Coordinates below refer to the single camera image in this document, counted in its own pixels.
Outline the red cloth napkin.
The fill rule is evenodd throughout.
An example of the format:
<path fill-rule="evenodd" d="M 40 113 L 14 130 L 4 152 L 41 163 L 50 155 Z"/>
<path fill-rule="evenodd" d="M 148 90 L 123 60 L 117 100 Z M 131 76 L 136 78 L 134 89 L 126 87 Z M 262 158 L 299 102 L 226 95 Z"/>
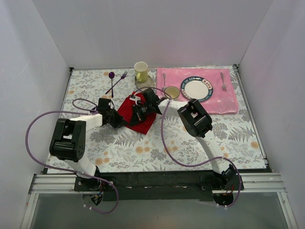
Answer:
<path fill-rule="evenodd" d="M 141 93 L 136 94 L 135 92 L 133 92 L 132 94 L 137 95 L 138 97 L 141 97 L 141 100 L 144 100 L 144 97 L 141 95 Z M 122 105 L 120 106 L 120 108 L 118 110 L 118 113 L 124 117 L 124 121 L 127 123 L 125 126 L 127 128 L 145 135 L 148 133 L 153 122 L 155 121 L 157 113 L 148 115 L 146 121 L 144 121 L 136 126 L 129 126 L 129 122 L 132 117 L 132 105 L 130 104 L 129 97 L 130 96 L 128 96 L 124 100 L 124 102 L 122 103 Z"/>

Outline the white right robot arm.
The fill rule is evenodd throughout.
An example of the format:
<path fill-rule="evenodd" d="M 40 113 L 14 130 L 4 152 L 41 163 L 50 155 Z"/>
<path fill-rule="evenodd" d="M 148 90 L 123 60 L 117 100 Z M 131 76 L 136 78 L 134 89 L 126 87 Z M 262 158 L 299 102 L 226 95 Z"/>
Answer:
<path fill-rule="evenodd" d="M 134 101 L 130 124 L 144 122 L 149 114 L 160 114 L 162 116 L 162 143 L 172 161 L 183 167 L 199 167 L 211 163 L 217 187 L 223 190 L 228 189 L 233 185 L 233 180 L 237 177 L 238 190 L 241 190 L 242 181 L 238 169 L 230 159 L 221 154 L 220 147 L 214 137 L 212 119 L 200 102 L 196 99 L 191 99 L 188 102 L 178 102 L 173 100 L 168 93 L 164 93 L 165 97 L 159 98 L 154 90 L 155 88 L 144 87 L 144 91 L 140 93 L 134 91 L 129 96 L 129 100 Z M 167 114 L 178 116 L 181 119 L 188 134 L 195 137 L 202 146 L 208 156 L 208 160 L 196 165 L 186 165 L 177 161 L 171 155 L 166 146 L 163 133 L 163 123 Z"/>

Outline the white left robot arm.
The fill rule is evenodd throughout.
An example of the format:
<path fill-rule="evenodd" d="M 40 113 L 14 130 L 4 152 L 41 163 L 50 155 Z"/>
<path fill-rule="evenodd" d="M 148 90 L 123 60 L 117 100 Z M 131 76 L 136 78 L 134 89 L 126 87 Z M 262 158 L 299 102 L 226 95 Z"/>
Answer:
<path fill-rule="evenodd" d="M 85 152 L 87 132 L 104 125 L 114 129 L 127 125 L 124 117 L 112 107 L 110 99 L 99 99 L 93 109 L 84 109 L 85 114 L 76 118 L 57 120 L 50 144 L 50 154 L 66 161 L 73 172 L 85 179 L 89 190 L 101 187 L 101 178 L 96 176 L 97 167 Z"/>

